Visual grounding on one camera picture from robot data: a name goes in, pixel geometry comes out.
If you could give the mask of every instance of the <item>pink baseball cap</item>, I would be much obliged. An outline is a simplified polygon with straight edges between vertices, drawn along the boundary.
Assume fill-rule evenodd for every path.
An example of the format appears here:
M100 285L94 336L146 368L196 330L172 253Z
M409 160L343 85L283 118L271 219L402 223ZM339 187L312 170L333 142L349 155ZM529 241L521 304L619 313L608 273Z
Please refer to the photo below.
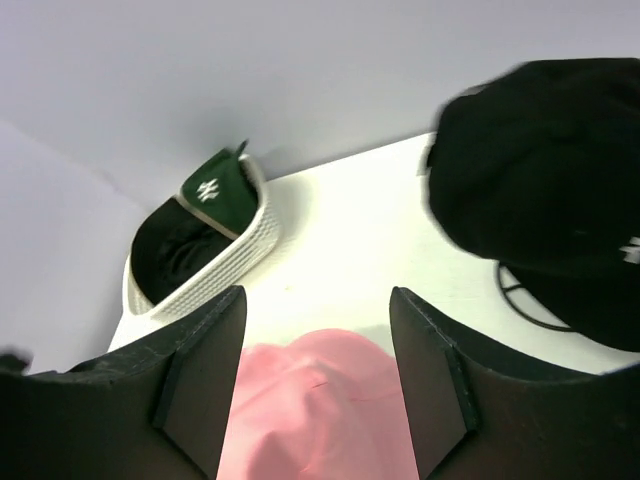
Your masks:
M243 350L218 480L418 480L395 359L320 330Z

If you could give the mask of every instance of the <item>cap brim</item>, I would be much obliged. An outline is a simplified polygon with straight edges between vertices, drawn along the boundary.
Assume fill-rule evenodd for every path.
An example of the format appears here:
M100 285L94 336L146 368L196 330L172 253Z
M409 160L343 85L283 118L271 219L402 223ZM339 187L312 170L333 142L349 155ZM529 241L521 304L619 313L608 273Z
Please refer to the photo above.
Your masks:
M640 274L587 281L508 269L538 302L577 333L611 348L640 352Z

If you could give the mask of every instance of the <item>white embroidered logo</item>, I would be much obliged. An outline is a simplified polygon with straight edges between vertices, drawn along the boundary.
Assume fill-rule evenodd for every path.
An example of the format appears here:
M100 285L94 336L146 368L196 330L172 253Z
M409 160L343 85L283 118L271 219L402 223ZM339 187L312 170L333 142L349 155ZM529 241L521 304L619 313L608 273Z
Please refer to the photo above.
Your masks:
M640 237L633 237L629 240L629 245L625 245L620 251L627 254L625 262L640 264Z
M218 196L218 179L214 178L208 182L202 182L198 187L198 200L202 203L207 200L213 200Z

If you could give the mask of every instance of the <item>white woven basket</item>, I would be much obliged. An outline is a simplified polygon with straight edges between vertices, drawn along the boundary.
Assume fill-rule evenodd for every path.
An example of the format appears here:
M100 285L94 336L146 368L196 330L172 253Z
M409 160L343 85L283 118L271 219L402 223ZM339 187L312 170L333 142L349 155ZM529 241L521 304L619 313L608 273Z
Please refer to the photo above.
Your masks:
M269 200L266 181L257 162L240 157L247 177L258 194L258 210L249 227L214 260L187 280L158 305L140 291L131 274L130 258L124 267L122 304L125 315L162 323L174 322L193 312L231 286L275 247L281 226Z

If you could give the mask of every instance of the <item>white wall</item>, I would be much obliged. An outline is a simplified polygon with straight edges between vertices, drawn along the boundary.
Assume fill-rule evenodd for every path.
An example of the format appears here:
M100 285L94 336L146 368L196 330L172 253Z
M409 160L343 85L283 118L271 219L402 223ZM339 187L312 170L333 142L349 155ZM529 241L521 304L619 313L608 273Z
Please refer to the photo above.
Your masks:
M66 370L109 347L145 211L4 122L0 158L0 350Z
M299 170L517 62L636 56L639 26L634 0L2 0L0 345L104 351L137 222L225 145Z
M225 144L298 170L516 62L637 55L638 25L635 0L3 0L0 117L155 206Z

